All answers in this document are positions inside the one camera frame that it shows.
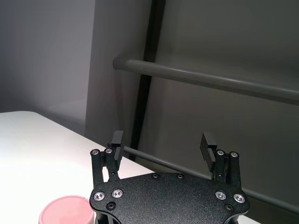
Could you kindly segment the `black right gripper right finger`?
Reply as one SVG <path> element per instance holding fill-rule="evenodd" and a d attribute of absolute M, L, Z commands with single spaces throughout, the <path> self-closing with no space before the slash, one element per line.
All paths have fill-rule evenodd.
<path fill-rule="evenodd" d="M 200 141 L 200 150 L 206 161 L 213 181 L 241 185 L 239 154 L 235 151 L 226 153 L 218 148 L 213 135 L 203 132 Z"/>

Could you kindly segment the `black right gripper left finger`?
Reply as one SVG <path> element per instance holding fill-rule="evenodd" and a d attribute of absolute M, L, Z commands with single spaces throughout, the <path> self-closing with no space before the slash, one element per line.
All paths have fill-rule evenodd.
<path fill-rule="evenodd" d="M 99 187 L 104 182 L 102 172 L 104 167 L 108 170 L 109 181 L 117 181 L 120 179 L 118 171 L 124 151 L 123 135 L 123 131 L 115 131 L 112 140 L 104 151 L 93 149 L 90 152 L 94 187 Z"/>

